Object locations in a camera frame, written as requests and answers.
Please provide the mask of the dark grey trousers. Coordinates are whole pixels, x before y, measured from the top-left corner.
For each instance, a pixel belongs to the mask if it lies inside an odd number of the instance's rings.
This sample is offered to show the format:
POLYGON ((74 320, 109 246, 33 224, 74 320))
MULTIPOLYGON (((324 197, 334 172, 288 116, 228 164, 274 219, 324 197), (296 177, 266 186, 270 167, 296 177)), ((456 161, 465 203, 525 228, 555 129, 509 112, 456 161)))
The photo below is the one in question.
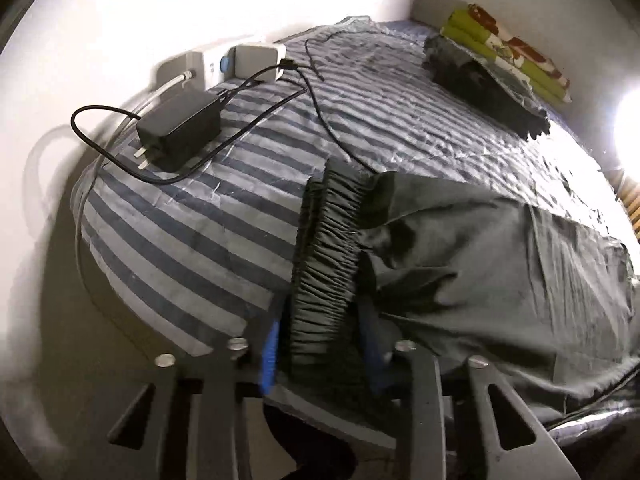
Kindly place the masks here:
POLYGON ((487 188, 329 162, 304 189, 264 413, 297 479, 348 479, 352 445, 394 462, 362 355, 372 304, 450 375, 484 356, 576 469, 639 474, 639 283, 625 246, 487 188))

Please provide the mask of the striped blue grey bedspread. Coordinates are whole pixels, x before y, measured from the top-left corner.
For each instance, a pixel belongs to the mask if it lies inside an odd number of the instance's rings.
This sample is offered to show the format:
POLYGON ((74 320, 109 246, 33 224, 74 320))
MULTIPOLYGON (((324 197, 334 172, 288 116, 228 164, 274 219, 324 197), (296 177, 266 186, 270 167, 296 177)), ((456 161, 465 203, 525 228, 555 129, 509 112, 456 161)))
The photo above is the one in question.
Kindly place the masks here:
POLYGON ((337 147, 318 114, 367 162, 487 185, 630 246, 632 234, 597 162, 561 118, 535 140, 512 133, 436 86, 422 65, 431 29, 351 18, 288 42, 315 60, 316 96, 285 82, 246 90, 222 115, 231 140, 193 176, 153 186, 122 171, 137 133, 118 141, 118 162, 90 167, 72 209, 116 294, 145 323, 199 356, 265 309, 292 270, 306 181, 337 147))

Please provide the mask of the black power adapter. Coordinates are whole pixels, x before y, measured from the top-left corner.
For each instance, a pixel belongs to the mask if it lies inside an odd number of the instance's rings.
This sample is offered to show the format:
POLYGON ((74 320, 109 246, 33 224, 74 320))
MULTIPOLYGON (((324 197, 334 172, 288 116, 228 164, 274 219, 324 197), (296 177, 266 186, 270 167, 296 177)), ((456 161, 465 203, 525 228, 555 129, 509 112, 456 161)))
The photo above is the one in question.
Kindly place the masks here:
POLYGON ((220 133, 222 102, 202 90, 184 90, 146 113, 136 125, 139 168, 180 170, 220 133))

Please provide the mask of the folded dark garment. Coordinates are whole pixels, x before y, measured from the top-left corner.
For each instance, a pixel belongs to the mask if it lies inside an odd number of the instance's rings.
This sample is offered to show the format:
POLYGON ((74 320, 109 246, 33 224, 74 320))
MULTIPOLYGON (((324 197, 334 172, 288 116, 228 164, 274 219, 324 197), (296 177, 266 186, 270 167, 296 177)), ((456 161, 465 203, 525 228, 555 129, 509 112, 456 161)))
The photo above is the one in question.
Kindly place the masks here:
POLYGON ((481 61, 452 40, 437 36, 424 42, 423 66, 432 81, 467 102, 521 139, 550 133, 547 111, 530 85, 491 61, 481 61))

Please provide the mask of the bright round lamp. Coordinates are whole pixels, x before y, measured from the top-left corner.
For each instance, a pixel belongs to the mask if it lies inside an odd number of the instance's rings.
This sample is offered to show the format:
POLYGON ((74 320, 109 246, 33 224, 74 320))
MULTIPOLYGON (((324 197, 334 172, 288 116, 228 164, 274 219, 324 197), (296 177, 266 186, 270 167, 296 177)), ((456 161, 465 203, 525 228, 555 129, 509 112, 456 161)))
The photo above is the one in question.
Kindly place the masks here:
POLYGON ((634 87, 617 105, 613 122, 613 141, 623 170, 639 172, 640 91, 634 87))

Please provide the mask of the white plug-in charger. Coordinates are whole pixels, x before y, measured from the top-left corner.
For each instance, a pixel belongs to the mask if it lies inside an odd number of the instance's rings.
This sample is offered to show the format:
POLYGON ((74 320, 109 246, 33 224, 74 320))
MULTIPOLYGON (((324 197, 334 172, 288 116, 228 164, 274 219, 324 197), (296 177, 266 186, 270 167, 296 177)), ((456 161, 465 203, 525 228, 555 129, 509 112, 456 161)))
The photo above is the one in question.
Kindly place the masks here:
POLYGON ((258 81, 277 81, 283 70, 279 67, 286 55, 285 44, 238 44, 220 60, 219 69, 224 78, 258 81))

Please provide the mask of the white power strip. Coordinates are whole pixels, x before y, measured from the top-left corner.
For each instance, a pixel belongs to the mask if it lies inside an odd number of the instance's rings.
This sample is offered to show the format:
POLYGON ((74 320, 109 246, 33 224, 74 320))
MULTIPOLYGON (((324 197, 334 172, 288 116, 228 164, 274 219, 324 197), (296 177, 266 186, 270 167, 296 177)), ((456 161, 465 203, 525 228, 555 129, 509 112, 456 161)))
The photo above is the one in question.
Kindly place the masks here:
POLYGON ((224 78, 219 69, 220 60, 238 44, 240 43, 233 41, 222 42, 174 56, 157 67, 155 85, 160 87, 162 84, 167 84, 171 79, 185 72, 191 74, 186 84, 198 90, 210 90, 228 79, 240 79, 224 78))

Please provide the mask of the folded green floral blanket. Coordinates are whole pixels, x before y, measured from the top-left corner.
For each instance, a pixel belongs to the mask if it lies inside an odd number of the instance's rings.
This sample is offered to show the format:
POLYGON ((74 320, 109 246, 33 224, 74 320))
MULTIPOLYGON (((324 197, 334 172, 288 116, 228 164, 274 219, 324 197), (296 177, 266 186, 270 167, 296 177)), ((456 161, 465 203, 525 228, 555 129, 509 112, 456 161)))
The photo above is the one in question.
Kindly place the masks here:
POLYGON ((454 10, 440 33, 525 81, 549 104, 562 106, 572 102, 570 81, 552 59, 513 35, 478 4, 454 10))

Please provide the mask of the wooden slatted bed frame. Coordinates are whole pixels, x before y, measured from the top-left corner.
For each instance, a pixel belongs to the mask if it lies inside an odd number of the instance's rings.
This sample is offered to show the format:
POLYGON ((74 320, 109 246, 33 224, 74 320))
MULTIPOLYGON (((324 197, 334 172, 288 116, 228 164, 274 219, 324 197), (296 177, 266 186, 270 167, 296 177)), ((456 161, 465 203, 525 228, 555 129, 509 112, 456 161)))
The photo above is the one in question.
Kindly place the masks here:
POLYGON ((616 197, 623 204, 634 235, 640 240, 640 184, 624 170, 613 171, 612 185, 616 197))

